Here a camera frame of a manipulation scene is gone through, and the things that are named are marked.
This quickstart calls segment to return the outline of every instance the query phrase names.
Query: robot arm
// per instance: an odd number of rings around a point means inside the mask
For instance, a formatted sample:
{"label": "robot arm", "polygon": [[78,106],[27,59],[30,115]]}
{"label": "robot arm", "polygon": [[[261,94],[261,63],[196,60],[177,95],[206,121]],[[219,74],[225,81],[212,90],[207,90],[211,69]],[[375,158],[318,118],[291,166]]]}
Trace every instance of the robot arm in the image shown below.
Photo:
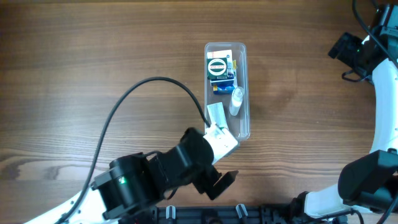
{"label": "robot arm", "polygon": [[[398,7],[381,6],[375,15],[371,32],[381,40],[388,52],[398,55]],[[348,164],[336,185],[305,197],[304,213],[313,218],[341,212],[351,207],[360,212],[382,213],[397,194],[398,184],[393,173],[398,170],[398,69],[381,51],[374,39],[365,41],[345,33],[329,52],[352,68],[342,74],[351,82],[367,80],[376,92],[376,127],[373,146],[368,156]],[[359,79],[347,78],[355,72]]]}
{"label": "robot arm", "polygon": [[[200,194],[211,200],[219,196],[235,180],[237,171],[221,177],[213,164],[238,147],[238,141],[216,124],[203,135],[189,128],[180,144],[168,152],[138,153],[120,157],[110,169],[95,177],[84,201],[68,219],[69,223],[130,223],[135,214],[150,209],[165,199],[164,193],[193,183]],[[79,197],[70,200],[28,223],[55,223],[69,211]]]}

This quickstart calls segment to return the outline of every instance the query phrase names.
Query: green led light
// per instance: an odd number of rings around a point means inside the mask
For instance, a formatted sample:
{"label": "green led light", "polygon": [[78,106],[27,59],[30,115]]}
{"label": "green led light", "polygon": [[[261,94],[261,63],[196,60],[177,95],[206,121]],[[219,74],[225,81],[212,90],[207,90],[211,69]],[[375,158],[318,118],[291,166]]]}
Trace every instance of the green led light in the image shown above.
{"label": "green led light", "polygon": [[124,177],[120,177],[120,178],[119,178],[119,183],[120,183],[120,184],[125,184],[125,183],[126,183],[125,178],[124,178]]}

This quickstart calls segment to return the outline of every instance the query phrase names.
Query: wooden table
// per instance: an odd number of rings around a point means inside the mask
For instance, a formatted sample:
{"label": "wooden table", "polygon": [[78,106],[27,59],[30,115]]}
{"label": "wooden table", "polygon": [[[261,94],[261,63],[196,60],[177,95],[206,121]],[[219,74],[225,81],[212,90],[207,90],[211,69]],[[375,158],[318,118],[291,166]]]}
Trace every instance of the wooden table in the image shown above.
{"label": "wooden table", "polygon": [[[371,5],[359,9],[370,22]],[[203,104],[208,42],[247,46],[251,137],[216,165],[239,170],[222,196],[189,185],[161,205],[284,203],[335,184],[374,135],[373,86],[344,82],[349,68],[327,56],[345,31],[365,36],[348,1],[0,6],[0,222],[26,222],[81,189],[110,109],[135,82],[171,77]],[[191,126],[203,122],[179,87],[138,88],[111,122],[95,175],[115,158],[167,151]]]}

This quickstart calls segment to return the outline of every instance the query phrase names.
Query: blue packaging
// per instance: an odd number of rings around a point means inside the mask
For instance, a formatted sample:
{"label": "blue packaging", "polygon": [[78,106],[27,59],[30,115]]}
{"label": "blue packaging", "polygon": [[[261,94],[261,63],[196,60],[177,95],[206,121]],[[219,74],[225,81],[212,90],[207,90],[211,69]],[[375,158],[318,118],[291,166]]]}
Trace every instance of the blue packaging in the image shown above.
{"label": "blue packaging", "polygon": [[215,95],[232,94],[235,87],[233,85],[214,85],[213,93]]}

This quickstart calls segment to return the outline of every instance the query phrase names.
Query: clear plastic container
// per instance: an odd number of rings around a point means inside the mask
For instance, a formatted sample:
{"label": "clear plastic container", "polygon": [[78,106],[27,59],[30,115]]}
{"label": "clear plastic container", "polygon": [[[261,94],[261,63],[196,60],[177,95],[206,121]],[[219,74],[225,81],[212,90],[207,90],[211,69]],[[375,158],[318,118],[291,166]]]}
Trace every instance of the clear plastic container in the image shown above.
{"label": "clear plastic container", "polygon": [[[244,88],[244,96],[241,108],[236,116],[229,113],[229,102],[231,94],[215,95],[210,81],[207,79],[207,52],[216,52],[219,50],[232,50],[232,59],[236,60],[236,77],[238,86]],[[239,42],[228,43],[208,43],[205,47],[205,116],[210,121],[207,112],[207,105],[223,102],[226,122],[229,131],[238,141],[247,140],[250,136],[250,107],[249,107],[249,83],[248,83],[248,65],[246,58],[246,46]]]}

